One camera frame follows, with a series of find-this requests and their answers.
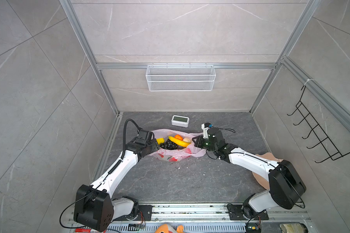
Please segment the pink plastic shopping bag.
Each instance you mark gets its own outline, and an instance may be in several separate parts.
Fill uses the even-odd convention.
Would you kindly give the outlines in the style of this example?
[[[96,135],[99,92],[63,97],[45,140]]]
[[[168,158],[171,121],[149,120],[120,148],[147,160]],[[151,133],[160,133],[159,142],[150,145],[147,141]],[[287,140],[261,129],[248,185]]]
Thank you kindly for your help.
[[[170,129],[158,129],[153,131],[155,139],[163,138],[165,141],[170,136],[180,135],[183,138],[191,140],[196,136],[203,136],[202,133],[185,133],[181,131],[175,131]],[[206,154],[205,149],[195,147],[194,143],[191,142],[187,147],[178,146],[176,150],[160,149],[157,152],[151,153],[150,156],[157,158],[161,161],[167,162],[178,162],[188,157],[202,157]]]

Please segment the pink wavy plate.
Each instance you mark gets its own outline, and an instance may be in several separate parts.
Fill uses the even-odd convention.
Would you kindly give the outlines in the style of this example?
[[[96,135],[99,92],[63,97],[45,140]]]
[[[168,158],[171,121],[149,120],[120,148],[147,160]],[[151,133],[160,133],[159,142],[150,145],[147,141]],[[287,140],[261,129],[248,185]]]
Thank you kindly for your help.
[[[267,152],[263,155],[257,155],[263,159],[268,159],[268,160],[272,160],[272,161],[276,161],[276,162],[281,162],[282,159],[279,159],[279,158],[276,158],[272,153],[270,152]],[[256,173],[252,173],[254,178],[257,180],[257,182],[263,187],[265,188],[266,190],[269,190],[270,189],[270,186],[269,186],[269,181],[266,180],[264,177],[256,174]]]

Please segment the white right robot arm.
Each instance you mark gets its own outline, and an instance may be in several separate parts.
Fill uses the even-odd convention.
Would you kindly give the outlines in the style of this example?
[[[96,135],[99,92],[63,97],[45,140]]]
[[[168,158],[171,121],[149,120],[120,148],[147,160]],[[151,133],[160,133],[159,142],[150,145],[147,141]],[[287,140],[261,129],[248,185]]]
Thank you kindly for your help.
[[[299,206],[306,186],[295,167],[287,160],[270,160],[249,153],[227,143],[219,128],[203,125],[203,135],[192,138],[197,148],[211,151],[217,159],[243,167],[268,182],[268,189],[248,197],[243,205],[243,215],[254,219],[260,213],[273,207],[290,210]]]

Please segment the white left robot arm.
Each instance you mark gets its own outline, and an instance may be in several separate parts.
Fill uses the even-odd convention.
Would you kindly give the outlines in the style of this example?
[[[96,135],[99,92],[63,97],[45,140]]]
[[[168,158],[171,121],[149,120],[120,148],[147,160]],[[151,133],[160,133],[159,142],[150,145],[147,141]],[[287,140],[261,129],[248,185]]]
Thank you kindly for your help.
[[[90,185],[81,185],[76,192],[74,222],[81,227],[89,227],[97,232],[105,231],[110,223],[120,217],[134,220],[139,214],[139,202],[128,196],[112,199],[119,183],[127,173],[145,156],[160,149],[154,133],[144,130],[132,119],[127,119],[123,129],[132,122],[137,128],[137,136],[127,141],[122,139],[122,152],[117,160],[100,178]]]

